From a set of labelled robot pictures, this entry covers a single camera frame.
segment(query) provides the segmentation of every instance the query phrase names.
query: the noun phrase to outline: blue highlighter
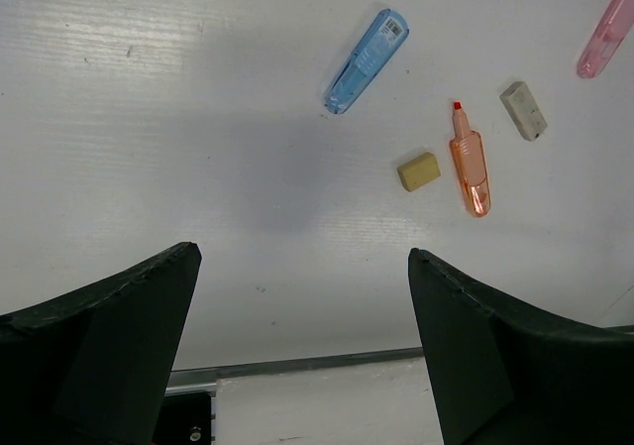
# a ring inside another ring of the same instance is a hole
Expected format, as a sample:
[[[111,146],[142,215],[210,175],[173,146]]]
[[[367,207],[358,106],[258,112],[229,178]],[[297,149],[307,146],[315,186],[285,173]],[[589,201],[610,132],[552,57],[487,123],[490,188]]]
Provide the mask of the blue highlighter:
[[[380,11],[326,92],[326,109],[335,115],[346,113],[407,36],[409,28],[400,14]]]

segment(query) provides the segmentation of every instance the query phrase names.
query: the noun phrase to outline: barcode label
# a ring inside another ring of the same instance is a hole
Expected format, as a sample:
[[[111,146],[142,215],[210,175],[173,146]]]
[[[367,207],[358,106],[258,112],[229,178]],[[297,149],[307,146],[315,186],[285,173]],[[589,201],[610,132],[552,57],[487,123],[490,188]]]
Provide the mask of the barcode label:
[[[398,36],[401,35],[403,30],[396,23],[396,21],[394,21],[393,19],[388,19],[387,22],[385,23],[385,25],[383,26],[383,28],[381,29],[381,32],[383,34],[385,34],[385,35],[387,35],[390,32],[392,32],[395,37],[398,37]]]

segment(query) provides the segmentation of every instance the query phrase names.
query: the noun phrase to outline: highlighter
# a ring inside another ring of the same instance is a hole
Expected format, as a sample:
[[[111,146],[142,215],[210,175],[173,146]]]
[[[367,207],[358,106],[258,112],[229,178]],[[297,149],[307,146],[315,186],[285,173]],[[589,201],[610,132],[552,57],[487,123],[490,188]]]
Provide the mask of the highlighter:
[[[334,115],[346,113],[409,36],[403,16],[391,9],[378,13],[339,70],[324,105]]]
[[[491,207],[482,137],[472,130],[460,102],[454,103],[456,138],[449,143],[467,210],[483,217]]]
[[[612,0],[579,59],[577,75],[595,78],[634,25],[634,0]]]

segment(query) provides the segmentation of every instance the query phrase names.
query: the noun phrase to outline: pink highlighter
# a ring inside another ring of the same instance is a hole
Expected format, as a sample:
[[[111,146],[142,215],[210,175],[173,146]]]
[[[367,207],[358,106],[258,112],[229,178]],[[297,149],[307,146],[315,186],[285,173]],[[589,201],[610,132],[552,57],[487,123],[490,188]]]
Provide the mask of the pink highlighter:
[[[577,65],[581,78],[595,78],[634,24],[634,0],[612,0]]]

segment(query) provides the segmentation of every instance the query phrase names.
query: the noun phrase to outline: screw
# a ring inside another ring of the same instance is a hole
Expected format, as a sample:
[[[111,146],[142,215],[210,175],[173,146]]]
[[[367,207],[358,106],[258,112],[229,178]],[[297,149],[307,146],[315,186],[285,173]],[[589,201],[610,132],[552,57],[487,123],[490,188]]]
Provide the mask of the screw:
[[[202,432],[200,430],[200,427],[191,427],[191,430],[189,430],[189,441],[197,442],[201,438],[202,438]]]

